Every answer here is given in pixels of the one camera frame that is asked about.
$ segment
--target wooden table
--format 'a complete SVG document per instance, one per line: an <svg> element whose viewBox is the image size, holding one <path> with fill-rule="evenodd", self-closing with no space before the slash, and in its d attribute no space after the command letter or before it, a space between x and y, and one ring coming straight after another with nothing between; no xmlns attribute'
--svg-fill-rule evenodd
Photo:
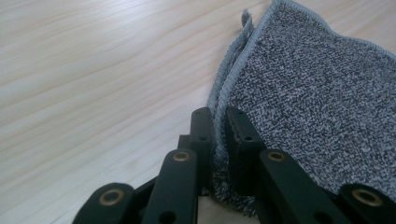
<svg viewBox="0 0 396 224"><path fill-rule="evenodd" d="M396 53L396 2L298 1ZM0 3L0 223L71 223L110 182L139 187L189 133L219 64L270 1ZM199 223L258 223L200 199Z"/></svg>

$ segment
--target gray cloth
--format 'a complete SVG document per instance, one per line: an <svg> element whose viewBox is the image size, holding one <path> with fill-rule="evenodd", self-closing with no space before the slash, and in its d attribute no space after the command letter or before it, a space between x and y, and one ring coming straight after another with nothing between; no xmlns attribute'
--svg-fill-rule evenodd
<svg viewBox="0 0 396 224"><path fill-rule="evenodd" d="M246 12L243 21L208 101L217 198L253 213L252 199L233 192L227 176L224 115L235 106L269 149L289 152L321 187L336 193L361 183L396 201L395 55L334 33L291 1L275 1L254 30Z"/></svg>

